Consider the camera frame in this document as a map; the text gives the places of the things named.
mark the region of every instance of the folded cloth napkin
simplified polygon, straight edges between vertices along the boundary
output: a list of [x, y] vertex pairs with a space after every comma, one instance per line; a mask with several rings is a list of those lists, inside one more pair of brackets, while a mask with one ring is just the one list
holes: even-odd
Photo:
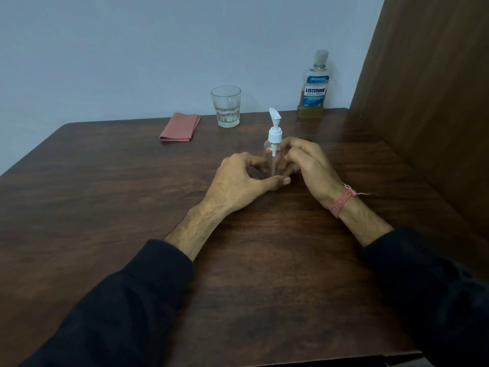
[[189, 141], [199, 124], [198, 114], [174, 113], [159, 136], [161, 141]]

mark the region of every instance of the dark wood tabletop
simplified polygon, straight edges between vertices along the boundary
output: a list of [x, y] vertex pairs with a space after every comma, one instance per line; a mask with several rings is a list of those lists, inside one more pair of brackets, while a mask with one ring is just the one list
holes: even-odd
[[[487, 281], [488, 243], [358, 118], [281, 112], [284, 136], [320, 143], [343, 180], [394, 226]], [[205, 194], [221, 160], [263, 152], [268, 113], [223, 129], [203, 116], [188, 143], [167, 118], [62, 126], [0, 178], [0, 365], [16, 365], [70, 307], [164, 237]], [[168, 366], [251, 366], [416, 350], [361, 247], [300, 175], [228, 216], [195, 260]]]

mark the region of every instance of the white cap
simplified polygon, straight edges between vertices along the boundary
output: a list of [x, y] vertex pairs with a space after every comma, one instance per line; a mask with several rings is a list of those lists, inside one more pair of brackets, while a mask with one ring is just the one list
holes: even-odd
[[269, 108], [270, 116], [272, 117], [273, 127], [268, 132], [268, 141], [274, 144], [278, 144], [282, 141], [282, 129], [278, 127], [280, 119], [282, 118], [277, 110]]
[[316, 55], [314, 56], [314, 64], [326, 65], [326, 61], [328, 60], [329, 54], [330, 52], [328, 50], [317, 50]]

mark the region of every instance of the black long-sleeve shirt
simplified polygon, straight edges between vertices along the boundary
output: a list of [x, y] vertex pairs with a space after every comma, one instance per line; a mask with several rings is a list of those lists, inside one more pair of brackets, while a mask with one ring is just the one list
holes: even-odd
[[[435, 366], [489, 365], [489, 292], [456, 264], [397, 229], [364, 249], [413, 340]], [[21, 366], [158, 366], [175, 310], [193, 277], [190, 259], [150, 240], [66, 315]]]

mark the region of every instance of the wooden partition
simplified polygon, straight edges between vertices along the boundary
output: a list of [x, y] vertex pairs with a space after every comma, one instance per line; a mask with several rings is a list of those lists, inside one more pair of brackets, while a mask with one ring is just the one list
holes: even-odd
[[385, 0], [351, 104], [489, 237], [489, 0]]

